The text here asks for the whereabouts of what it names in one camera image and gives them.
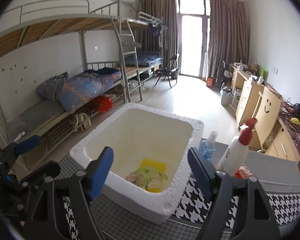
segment tile floor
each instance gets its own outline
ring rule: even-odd
[[[217,141],[229,144],[233,136],[238,135],[234,118],[234,110],[220,104],[217,90],[206,87],[206,83],[191,77],[179,76],[178,84],[172,89],[168,80],[158,82],[154,87],[157,78],[150,79],[143,87],[143,101],[139,101],[138,90],[134,91],[131,101],[145,106],[162,109],[181,116],[200,119],[204,122],[202,137],[207,138],[211,130],[218,132]],[[113,109],[107,113],[100,113],[92,120],[92,128],[81,132],[80,130],[64,140],[55,150],[50,153],[40,164],[54,160],[59,161],[69,150],[82,138],[87,136],[92,129],[104,119],[122,106],[123,100],[115,102]]]

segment bed ladder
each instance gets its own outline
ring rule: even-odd
[[[111,19],[111,24],[112,24],[112,27],[114,29],[114,32],[116,34],[117,41],[118,41],[118,44],[119,44],[119,62],[120,62],[120,69],[121,69],[121,72],[122,72],[122,75],[123,75],[124,102],[126,103],[127,99],[128,99],[128,102],[131,102],[130,93],[133,92],[136,89],[139,89],[140,101],[142,101],[141,80],[140,80],[138,56],[137,56],[137,50],[136,50],[136,48],[140,48],[141,45],[139,43],[135,42],[133,31],[131,29],[131,26],[130,26],[128,20],[126,20],[126,24],[128,26],[129,33],[122,33],[121,22],[119,22],[119,29],[117,28],[117,26],[114,23],[113,19]],[[129,37],[129,40],[122,42],[121,37],[124,37],[124,36]],[[123,52],[123,47],[129,47],[132,50],[128,51],[128,52]],[[125,63],[125,60],[124,60],[124,56],[132,55],[132,54],[134,55],[134,62],[135,62],[135,66],[136,66],[138,86],[133,88],[130,91],[129,90],[129,85],[128,85],[128,78],[127,78],[127,72],[126,72],[126,63]]]

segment black chair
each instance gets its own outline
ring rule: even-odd
[[[157,71],[161,72],[160,77],[158,78],[157,82],[155,83],[155,86],[157,85],[159,79],[161,78],[161,76],[163,74],[165,74],[165,77],[162,81],[164,81],[166,79],[166,77],[168,77],[169,80],[169,85],[171,88],[173,88],[176,84],[177,84],[177,77],[176,77],[176,83],[171,86],[170,83],[170,79],[169,79],[169,74],[171,75],[173,72],[175,72],[177,70],[177,60],[178,60],[179,54],[176,54],[174,56],[171,57],[171,59],[169,59],[168,63],[166,64],[165,67],[159,68]]]

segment yellow sponge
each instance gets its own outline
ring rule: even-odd
[[[165,163],[158,162],[158,161],[150,159],[150,158],[143,158],[138,169],[143,168],[145,166],[151,166],[151,167],[156,168],[158,171],[160,171],[163,174],[166,173],[166,164]],[[159,193],[159,192],[161,192],[161,189],[153,188],[153,189],[148,189],[148,191],[153,192],[153,193]]]

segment blue plaid bedding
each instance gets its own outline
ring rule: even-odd
[[[103,68],[97,71],[87,70],[72,78],[64,78],[62,85],[60,78],[56,79],[56,77],[58,76],[39,85],[37,93],[50,101],[55,98],[67,112],[72,114],[120,80],[121,72],[112,68]]]
[[[137,51],[139,67],[150,67],[163,62],[163,57],[157,52]],[[125,59],[126,66],[134,66],[134,55],[129,55]]]

